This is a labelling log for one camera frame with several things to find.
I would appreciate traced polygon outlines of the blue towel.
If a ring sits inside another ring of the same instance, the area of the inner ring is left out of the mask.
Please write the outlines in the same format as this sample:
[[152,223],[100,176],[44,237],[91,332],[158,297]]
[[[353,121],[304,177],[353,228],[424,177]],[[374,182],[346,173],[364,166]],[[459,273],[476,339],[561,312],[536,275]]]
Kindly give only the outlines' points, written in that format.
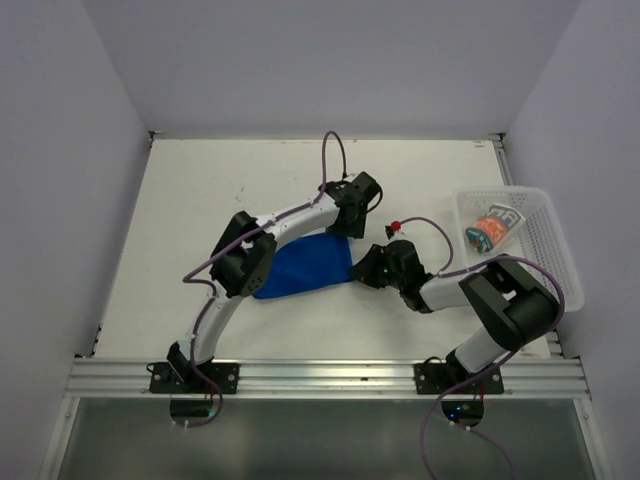
[[307,235],[275,253],[268,278],[253,297],[278,299],[348,283],[352,266],[348,238],[326,233]]

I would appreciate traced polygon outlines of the rabbit print towel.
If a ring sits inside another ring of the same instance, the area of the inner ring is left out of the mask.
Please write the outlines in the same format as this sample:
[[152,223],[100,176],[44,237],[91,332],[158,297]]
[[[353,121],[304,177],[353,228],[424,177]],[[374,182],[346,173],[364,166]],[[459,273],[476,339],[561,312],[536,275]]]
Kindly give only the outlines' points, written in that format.
[[493,203],[464,230],[464,238],[478,254],[497,252],[526,223],[516,208]]

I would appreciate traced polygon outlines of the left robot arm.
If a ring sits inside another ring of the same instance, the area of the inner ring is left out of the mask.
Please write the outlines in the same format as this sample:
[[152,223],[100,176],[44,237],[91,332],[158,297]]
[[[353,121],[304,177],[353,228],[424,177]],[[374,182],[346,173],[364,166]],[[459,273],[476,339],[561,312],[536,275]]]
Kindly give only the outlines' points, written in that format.
[[382,197],[379,183],[366,172],[323,183],[307,202],[260,216],[236,213],[210,258],[183,278],[199,283],[207,270],[206,301],[186,336],[174,342],[167,362],[172,379],[185,392],[201,390],[214,377],[206,365],[215,357],[218,341],[241,302],[264,286],[278,250],[307,234],[364,237],[370,203]]

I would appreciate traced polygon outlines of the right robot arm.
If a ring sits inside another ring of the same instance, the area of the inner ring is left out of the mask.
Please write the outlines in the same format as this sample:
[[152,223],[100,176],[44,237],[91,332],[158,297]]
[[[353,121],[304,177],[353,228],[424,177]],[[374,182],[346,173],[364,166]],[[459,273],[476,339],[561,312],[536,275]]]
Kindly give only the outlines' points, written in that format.
[[542,336],[560,313],[560,303],[509,255],[499,255],[473,273],[451,277],[428,273],[414,244],[374,244],[348,275],[370,288],[394,288],[412,311],[431,314],[469,307],[481,327],[438,364],[423,362],[423,375],[468,392],[481,372],[504,355]]

